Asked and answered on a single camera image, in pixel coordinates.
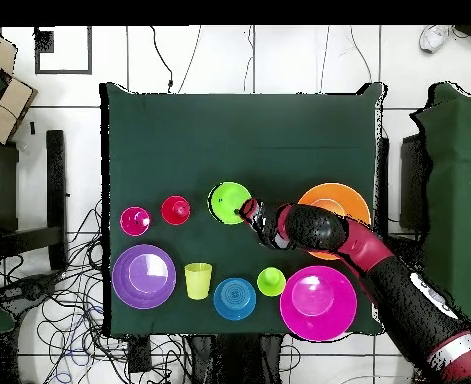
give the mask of magenta bowl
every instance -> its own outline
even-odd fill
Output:
[[[344,333],[356,316],[356,292],[345,275],[309,266],[292,275],[280,297],[280,312],[294,334],[324,341]]]

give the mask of yellow cup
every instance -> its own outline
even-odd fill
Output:
[[[205,299],[210,289],[212,265],[193,263],[185,266],[185,285],[187,296],[194,300]]]

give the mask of green bowl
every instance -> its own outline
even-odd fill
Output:
[[[215,186],[208,194],[210,214],[223,224],[239,224],[242,218],[235,213],[251,198],[248,189],[241,184],[224,182]]]

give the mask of orange plate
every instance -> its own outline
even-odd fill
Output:
[[[342,216],[350,216],[365,224],[370,224],[370,211],[367,203],[353,188],[338,184],[320,184],[304,193],[299,200],[302,205],[312,205],[327,209]],[[338,256],[324,252],[309,252],[320,259],[338,259]]]

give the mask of shoe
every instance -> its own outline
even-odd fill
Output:
[[[453,25],[428,25],[420,35],[420,48],[429,53],[436,53],[447,41]]]

